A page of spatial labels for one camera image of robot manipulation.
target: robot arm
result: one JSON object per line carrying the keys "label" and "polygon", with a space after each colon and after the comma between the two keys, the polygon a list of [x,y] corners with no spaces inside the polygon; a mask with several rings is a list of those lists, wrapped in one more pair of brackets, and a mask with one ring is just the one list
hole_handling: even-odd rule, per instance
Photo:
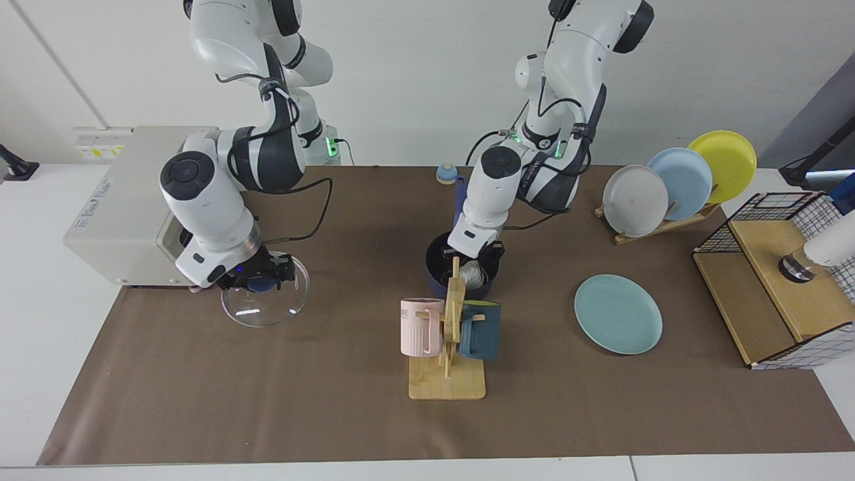
{"label": "robot arm", "polygon": [[[653,19],[652,8],[643,0],[553,0],[550,13],[554,36],[546,52],[525,56],[516,66],[517,85],[528,94],[522,135],[484,152],[473,171],[463,215],[448,239],[471,258],[498,238],[515,196],[545,214],[567,210],[578,177],[590,162],[605,105],[603,66],[611,52],[633,50]],[[567,129],[570,118],[572,127]],[[498,149],[513,151],[511,163],[520,168],[494,178],[485,172],[495,163],[492,151]],[[514,188],[507,188],[511,183]]]}
{"label": "robot arm", "polygon": [[256,86],[267,121],[257,128],[191,135],[164,165],[163,196],[193,234],[175,264],[202,288],[215,282],[246,288],[259,278],[291,280],[288,263],[272,258],[262,245],[239,190],[285,193],[303,176],[305,152],[321,143],[314,140],[326,126],[314,99],[289,89],[288,79],[300,86],[325,83],[332,62],[325,50],[299,35],[299,0],[185,0],[185,9],[199,58],[221,82]]}

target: clear glass lid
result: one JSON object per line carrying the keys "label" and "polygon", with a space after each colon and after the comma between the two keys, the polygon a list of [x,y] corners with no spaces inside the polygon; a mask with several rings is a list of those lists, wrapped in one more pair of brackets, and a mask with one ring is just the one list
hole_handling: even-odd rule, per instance
{"label": "clear glass lid", "polygon": [[[277,262],[282,252],[270,252]],[[247,327],[271,327],[293,318],[309,298],[309,273],[303,263],[291,257],[294,281],[283,282],[279,288],[269,279],[250,279],[247,288],[222,291],[223,310],[238,324]]]}

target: light green plate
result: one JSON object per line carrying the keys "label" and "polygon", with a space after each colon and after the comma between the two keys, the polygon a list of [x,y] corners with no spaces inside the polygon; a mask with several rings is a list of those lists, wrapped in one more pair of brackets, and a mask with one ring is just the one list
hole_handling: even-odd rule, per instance
{"label": "light green plate", "polygon": [[656,301],[626,277],[601,274],[587,279],[576,290],[574,308],[585,334],[613,353],[644,353],[662,335]]}

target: brown tablecloth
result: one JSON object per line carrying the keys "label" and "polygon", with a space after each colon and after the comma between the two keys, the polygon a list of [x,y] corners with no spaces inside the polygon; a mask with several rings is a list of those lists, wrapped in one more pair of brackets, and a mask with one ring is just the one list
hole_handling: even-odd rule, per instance
{"label": "brown tablecloth", "polygon": [[[286,245],[310,271],[279,327],[229,320],[214,289],[123,290],[39,464],[272,462],[854,450],[811,371],[751,372],[691,252],[724,216],[626,246],[591,210],[614,168],[592,168],[573,211],[505,232],[489,299],[503,304],[481,401],[412,401],[398,301],[430,294],[424,252],[451,228],[453,187],[431,168],[310,168],[335,179],[326,222]],[[313,227],[322,188],[247,195],[266,237]],[[510,223],[539,214],[517,205]],[[585,337],[573,296],[613,273],[664,319],[650,352]]]}

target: white table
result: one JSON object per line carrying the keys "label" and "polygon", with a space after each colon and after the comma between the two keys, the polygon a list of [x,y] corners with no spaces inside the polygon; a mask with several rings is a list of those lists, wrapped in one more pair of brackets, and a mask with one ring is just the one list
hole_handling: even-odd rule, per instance
{"label": "white table", "polygon": [[[0,466],[31,466],[68,396],[119,288],[79,260],[62,236],[107,166],[43,165],[26,183],[0,185]],[[758,171],[732,213],[755,192],[796,190]],[[855,356],[817,370],[855,432]],[[483,479],[848,479],[855,453],[616,456],[537,460],[432,460],[254,465],[27,467],[4,479],[377,479],[449,475]]]}

